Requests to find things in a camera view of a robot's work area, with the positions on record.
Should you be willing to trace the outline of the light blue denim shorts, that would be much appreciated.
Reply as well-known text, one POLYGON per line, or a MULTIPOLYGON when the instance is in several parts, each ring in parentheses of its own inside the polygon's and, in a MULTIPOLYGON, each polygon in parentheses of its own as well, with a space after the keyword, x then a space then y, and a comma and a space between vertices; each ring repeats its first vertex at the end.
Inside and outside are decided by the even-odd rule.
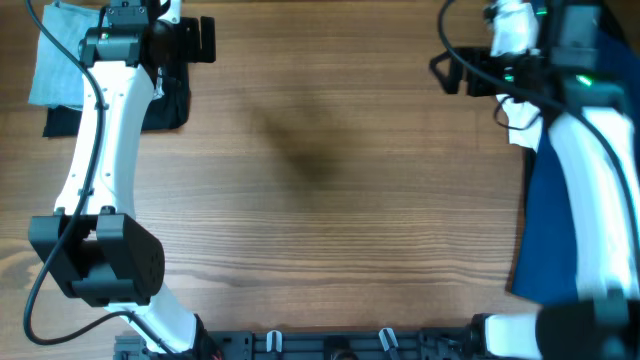
MULTIPOLYGON (((87 30, 98 25, 99 11, 54 1, 44 7, 45 28, 76 59, 79 42, 87 30)), ((28 102, 32 105, 58 106, 81 110, 84 85, 81 71, 44 35, 38 39, 35 72, 28 102)))

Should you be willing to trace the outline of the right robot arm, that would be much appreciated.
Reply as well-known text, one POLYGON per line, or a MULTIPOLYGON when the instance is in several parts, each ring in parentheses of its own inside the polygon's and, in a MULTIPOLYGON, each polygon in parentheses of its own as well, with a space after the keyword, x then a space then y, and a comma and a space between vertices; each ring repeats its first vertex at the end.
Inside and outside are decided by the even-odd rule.
POLYGON ((639 355, 639 179, 631 101, 596 69, 602 4, 492 1, 488 48, 444 57, 494 93, 537 108, 559 159, 577 242, 575 303, 478 314, 453 343, 464 359, 635 359, 639 355))

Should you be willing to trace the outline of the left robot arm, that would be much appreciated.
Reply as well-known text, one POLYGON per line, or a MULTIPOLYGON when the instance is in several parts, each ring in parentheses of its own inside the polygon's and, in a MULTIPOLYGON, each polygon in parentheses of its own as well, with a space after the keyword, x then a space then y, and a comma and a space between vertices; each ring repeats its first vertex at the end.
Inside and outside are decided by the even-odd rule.
POLYGON ((201 319, 164 281, 161 242, 135 218, 134 178, 143 120, 159 72, 212 63, 215 21, 185 18, 177 1, 113 1, 72 54, 84 103, 71 168, 50 216, 31 221, 42 260, 63 294, 124 319, 158 358, 218 359, 201 319))

